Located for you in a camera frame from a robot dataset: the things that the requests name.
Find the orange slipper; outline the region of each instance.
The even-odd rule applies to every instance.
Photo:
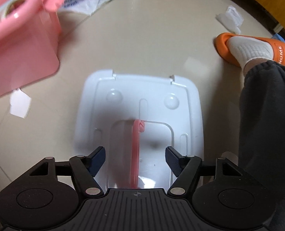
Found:
[[[215,39],[215,48],[219,55],[227,62],[236,65],[237,67],[240,67],[240,64],[236,60],[236,58],[230,53],[228,47],[227,47],[227,41],[230,37],[233,36],[242,36],[242,35],[235,35],[232,33],[222,33]],[[282,64],[285,66],[285,43],[271,38],[263,38],[263,37],[253,37],[253,36],[245,36],[245,37],[251,37],[255,38],[261,41],[265,41],[269,43],[272,46],[274,56],[273,60],[276,61],[279,64]]]

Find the leg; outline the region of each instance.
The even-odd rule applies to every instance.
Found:
[[[275,193],[278,207],[269,229],[284,231],[285,67],[258,58],[243,62],[239,166]]]

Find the pink basket handle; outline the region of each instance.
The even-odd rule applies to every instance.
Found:
[[[138,187],[138,170],[139,170],[139,133],[145,131],[145,123],[136,119],[132,131],[132,157],[130,171],[131,188]]]
[[[64,0],[26,0],[20,7],[0,22],[0,40],[27,23],[39,9],[44,7],[49,12],[55,12]]]

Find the crosshair marking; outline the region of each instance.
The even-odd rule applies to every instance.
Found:
[[[135,192],[133,195],[135,195],[136,197],[138,197],[138,196],[141,196],[142,195],[142,193],[140,193],[140,192]]]

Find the pink plastic basket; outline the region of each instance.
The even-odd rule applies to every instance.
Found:
[[[25,0],[0,22],[0,96],[57,72],[56,11],[63,2]]]

